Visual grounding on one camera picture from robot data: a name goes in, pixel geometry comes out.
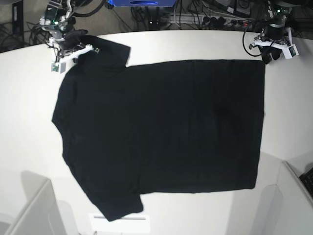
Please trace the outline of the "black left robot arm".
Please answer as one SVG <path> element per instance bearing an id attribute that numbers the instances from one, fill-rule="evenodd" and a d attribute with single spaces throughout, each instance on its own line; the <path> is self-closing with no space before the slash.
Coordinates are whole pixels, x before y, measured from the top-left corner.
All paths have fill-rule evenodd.
<path id="1" fill-rule="evenodd" d="M 260 50 L 265 64 L 279 59 L 281 54 L 285 59 L 291 59 L 298 54 L 292 43 L 291 28 L 286 26 L 291 7 L 282 6 L 270 0 L 266 3 L 266 16 L 260 22 L 262 31 L 255 38 L 254 43 Z"/>

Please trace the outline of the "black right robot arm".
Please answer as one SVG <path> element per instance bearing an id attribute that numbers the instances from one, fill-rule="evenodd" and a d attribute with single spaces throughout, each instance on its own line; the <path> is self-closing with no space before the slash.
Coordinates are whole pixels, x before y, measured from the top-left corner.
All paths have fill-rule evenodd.
<path id="1" fill-rule="evenodd" d="M 76 18 L 94 15 L 104 6 L 105 1 L 100 1 L 100 4 L 88 13 L 77 12 L 90 3 L 90 0 L 50 0 L 48 2 L 40 18 L 39 26 L 50 34 L 47 45 L 52 50 L 52 63 L 59 63 L 61 59 L 85 48 L 85 45 L 81 43 L 81 37 L 85 36 L 88 31 L 74 28 Z"/>

